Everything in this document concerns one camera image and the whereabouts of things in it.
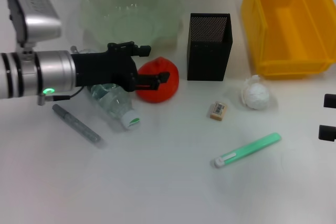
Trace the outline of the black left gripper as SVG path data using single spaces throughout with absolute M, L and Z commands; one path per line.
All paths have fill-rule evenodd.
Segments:
M 117 84 L 127 92 L 157 90 L 167 83 L 170 73 L 139 74 L 133 56 L 148 57 L 151 46 L 137 46 L 134 42 L 109 43 L 105 52 L 72 54 L 75 64 L 76 86 Z

